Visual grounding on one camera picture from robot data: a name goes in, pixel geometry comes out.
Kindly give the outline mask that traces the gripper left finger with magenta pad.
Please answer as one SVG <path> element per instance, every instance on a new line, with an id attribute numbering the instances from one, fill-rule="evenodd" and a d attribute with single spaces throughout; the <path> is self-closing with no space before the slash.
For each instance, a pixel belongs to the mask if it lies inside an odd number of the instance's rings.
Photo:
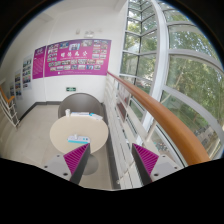
<path id="1" fill-rule="evenodd" d="M 67 154 L 57 154 L 43 166 L 43 169 L 74 184 L 79 184 L 89 155 L 90 144 L 87 143 Z"/>

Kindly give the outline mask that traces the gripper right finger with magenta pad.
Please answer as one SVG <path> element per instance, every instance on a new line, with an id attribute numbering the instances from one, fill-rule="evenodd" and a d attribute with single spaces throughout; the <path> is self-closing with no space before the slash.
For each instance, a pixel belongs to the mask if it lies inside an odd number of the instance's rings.
<path id="1" fill-rule="evenodd" d="M 157 155 L 137 144 L 132 144 L 132 155 L 143 185 L 181 170 L 168 156 Z"/>

